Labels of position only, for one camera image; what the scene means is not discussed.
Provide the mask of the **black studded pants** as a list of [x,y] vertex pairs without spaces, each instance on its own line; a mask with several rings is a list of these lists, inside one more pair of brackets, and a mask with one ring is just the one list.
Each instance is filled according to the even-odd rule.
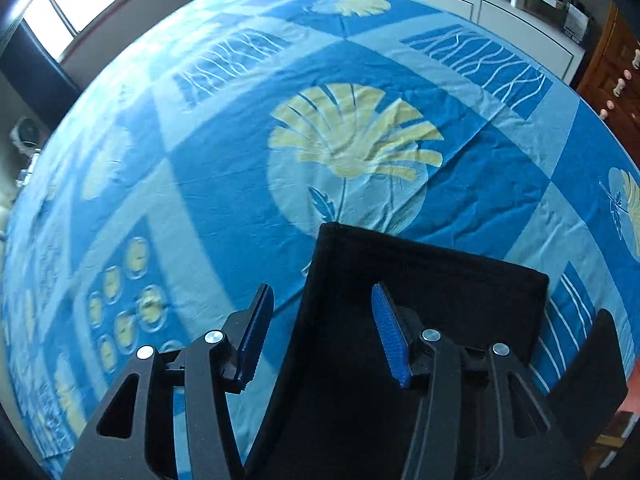
[[246,466],[252,479],[580,479],[627,392],[600,312],[549,392],[549,279],[329,223]]

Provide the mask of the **blue patterned bed sheet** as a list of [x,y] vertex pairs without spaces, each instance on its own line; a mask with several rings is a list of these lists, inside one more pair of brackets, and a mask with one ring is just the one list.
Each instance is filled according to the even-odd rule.
[[185,346],[266,283],[231,404],[247,452],[329,222],[547,274],[541,390],[600,309],[638,359],[639,171],[561,79],[412,0],[194,0],[88,85],[12,208],[2,322],[44,470],[137,348]]

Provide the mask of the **white desk fan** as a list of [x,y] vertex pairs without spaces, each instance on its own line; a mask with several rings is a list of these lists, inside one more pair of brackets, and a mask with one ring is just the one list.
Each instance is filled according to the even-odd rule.
[[35,164],[42,149],[42,135],[37,124],[29,117],[22,117],[17,121],[10,132],[10,139],[22,155],[28,158],[27,167],[22,169],[16,179],[19,190],[28,185]]

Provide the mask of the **dark blue left curtain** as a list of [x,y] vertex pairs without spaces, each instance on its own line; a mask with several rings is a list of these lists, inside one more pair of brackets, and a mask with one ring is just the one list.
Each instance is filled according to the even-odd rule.
[[25,22],[17,26],[1,55],[1,71],[51,131],[58,128],[81,95],[78,85]]

